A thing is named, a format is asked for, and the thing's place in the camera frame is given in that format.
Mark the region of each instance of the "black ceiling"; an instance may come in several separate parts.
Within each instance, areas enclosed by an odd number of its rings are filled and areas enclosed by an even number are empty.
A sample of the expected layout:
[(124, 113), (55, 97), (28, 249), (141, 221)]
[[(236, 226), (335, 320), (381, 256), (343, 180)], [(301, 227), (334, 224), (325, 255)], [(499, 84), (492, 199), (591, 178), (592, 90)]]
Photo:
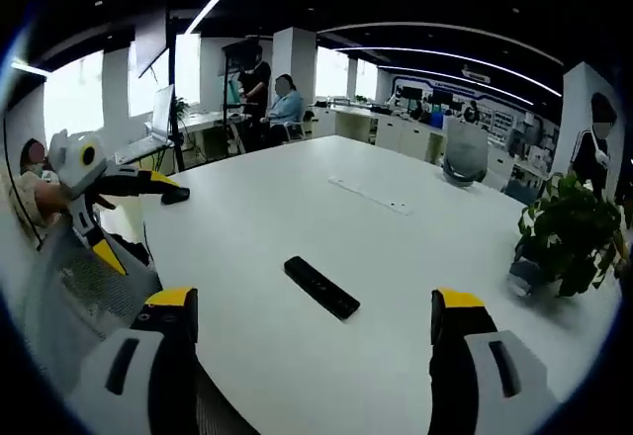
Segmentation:
[[(2, 39), (6, 44), (12, 31), (28, 24), (30, 42), (25, 57), (37, 65), (47, 51), (86, 30), (108, 24), (113, 30), (120, 28), (125, 18), (161, 4), (172, 11), (195, 12), (207, 1), (11, 0), (5, 5), (15, 6), (16, 11), (10, 12), (9, 21), (4, 23)], [(320, 32), (346, 25), (421, 22), (425, 26), (340, 30), (335, 32), (337, 41), (322, 36), (321, 43), (451, 52), (518, 71), (562, 92), (562, 75), (581, 60), (589, 61), (608, 80), (614, 80), (617, 71), (613, 66), (625, 60), (623, 54), (630, 40), (625, 20), (628, 5), (628, 0), (223, 0), (201, 28), (208, 35), (241, 37), (268, 36), (290, 26)], [(438, 25), (484, 31), (513, 42)], [(101, 33), (104, 42), (108, 35)], [(517, 43), (529, 44), (562, 64)], [(491, 85), (533, 102), (535, 112), (555, 121), (560, 116), (562, 102), (550, 92), (486, 66), (413, 52), (381, 51), (379, 60), (368, 52), (354, 55), (379, 64), (456, 76), (467, 65), (491, 77)]]

